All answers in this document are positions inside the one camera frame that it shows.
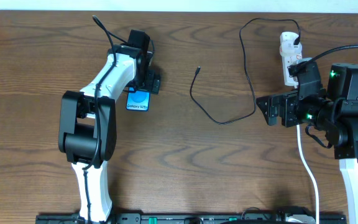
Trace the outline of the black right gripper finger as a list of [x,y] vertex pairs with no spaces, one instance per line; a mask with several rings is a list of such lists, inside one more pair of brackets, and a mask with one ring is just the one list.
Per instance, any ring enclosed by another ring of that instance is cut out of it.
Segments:
[[266,111],[266,122],[269,126],[277,124],[277,118],[279,117],[279,107],[270,107]]
[[280,95],[262,96],[257,98],[256,102],[260,109],[268,109],[280,104]]

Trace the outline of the blue screen Galaxy smartphone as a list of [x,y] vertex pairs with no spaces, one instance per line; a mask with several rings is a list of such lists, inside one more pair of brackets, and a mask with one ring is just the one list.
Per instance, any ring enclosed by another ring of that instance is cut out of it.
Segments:
[[148,111],[150,93],[129,88],[126,109],[131,111]]

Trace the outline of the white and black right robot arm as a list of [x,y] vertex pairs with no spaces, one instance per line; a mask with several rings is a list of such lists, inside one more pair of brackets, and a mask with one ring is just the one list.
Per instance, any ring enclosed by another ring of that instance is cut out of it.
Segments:
[[344,179],[349,221],[358,223],[358,65],[332,64],[327,88],[315,62],[300,67],[296,90],[259,97],[257,106],[270,126],[281,118],[287,128],[306,124],[325,133]]

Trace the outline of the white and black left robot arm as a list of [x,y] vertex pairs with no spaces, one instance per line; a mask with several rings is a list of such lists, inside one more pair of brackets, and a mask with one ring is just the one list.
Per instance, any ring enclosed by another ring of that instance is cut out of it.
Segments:
[[81,208],[77,223],[107,223],[113,202],[108,192],[108,161],[116,142],[116,101],[123,92],[153,93],[160,76],[149,67],[154,53],[115,45],[94,80],[62,96],[58,148],[78,180]]

